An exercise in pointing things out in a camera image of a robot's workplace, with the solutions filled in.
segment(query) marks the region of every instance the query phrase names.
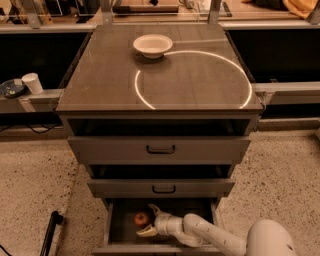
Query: cup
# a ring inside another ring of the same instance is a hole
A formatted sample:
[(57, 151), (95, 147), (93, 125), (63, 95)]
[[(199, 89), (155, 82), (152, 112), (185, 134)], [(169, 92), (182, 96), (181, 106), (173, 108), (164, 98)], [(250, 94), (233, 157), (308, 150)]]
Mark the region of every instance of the cup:
[(43, 92), (38, 74), (36, 73), (26, 74), (22, 77), (21, 80), (26, 84), (26, 86), (29, 88), (32, 94), (40, 94)]

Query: white robotic arm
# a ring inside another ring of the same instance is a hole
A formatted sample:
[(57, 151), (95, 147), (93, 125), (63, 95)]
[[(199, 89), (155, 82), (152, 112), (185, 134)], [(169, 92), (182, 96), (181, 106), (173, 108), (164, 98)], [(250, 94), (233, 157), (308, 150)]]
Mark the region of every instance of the white robotic arm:
[(156, 216), (154, 226), (148, 225), (137, 234), (174, 236), (191, 247), (210, 243), (225, 256), (297, 256), (289, 233), (277, 222), (260, 220), (249, 230), (247, 241), (209, 223), (196, 214), (183, 218), (162, 212), (150, 204)]

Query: floor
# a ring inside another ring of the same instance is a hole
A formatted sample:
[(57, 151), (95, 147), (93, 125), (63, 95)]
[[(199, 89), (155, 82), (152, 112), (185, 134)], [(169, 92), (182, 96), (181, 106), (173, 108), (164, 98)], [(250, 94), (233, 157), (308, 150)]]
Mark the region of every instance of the floor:
[[(296, 128), (262, 125), (250, 135), (232, 176), (236, 185), (221, 200), (217, 220), (245, 239), (257, 220), (273, 219), (290, 232), (299, 256), (318, 255), (320, 141), (317, 128)], [(11, 255), (40, 254), (54, 210), (66, 223), (57, 226), (50, 255), (89, 256), (102, 245), (107, 211), (86, 186), (89, 176), (77, 164), (63, 128), (0, 132), (0, 172), (0, 245)]]

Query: apple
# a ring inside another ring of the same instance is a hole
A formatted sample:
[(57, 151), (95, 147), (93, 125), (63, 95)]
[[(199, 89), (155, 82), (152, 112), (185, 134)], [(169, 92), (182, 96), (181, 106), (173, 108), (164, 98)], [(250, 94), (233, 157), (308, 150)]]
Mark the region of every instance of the apple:
[(134, 224), (139, 228), (145, 228), (152, 222), (149, 213), (145, 211), (138, 211), (133, 218)]

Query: drawer handle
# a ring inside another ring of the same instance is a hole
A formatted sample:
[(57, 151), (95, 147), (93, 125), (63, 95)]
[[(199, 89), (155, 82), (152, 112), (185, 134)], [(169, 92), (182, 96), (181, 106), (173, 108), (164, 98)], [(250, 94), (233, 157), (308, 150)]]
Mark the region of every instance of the drawer handle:
[(176, 151), (176, 146), (172, 145), (171, 148), (151, 148), (147, 145), (146, 149), (149, 154), (173, 154)]
[(155, 194), (173, 194), (176, 192), (176, 186), (173, 185), (172, 189), (171, 190), (161, 190), (161, 189), (156, 189), (155, 186), (152, 186), (152, 192), (155, 193)]

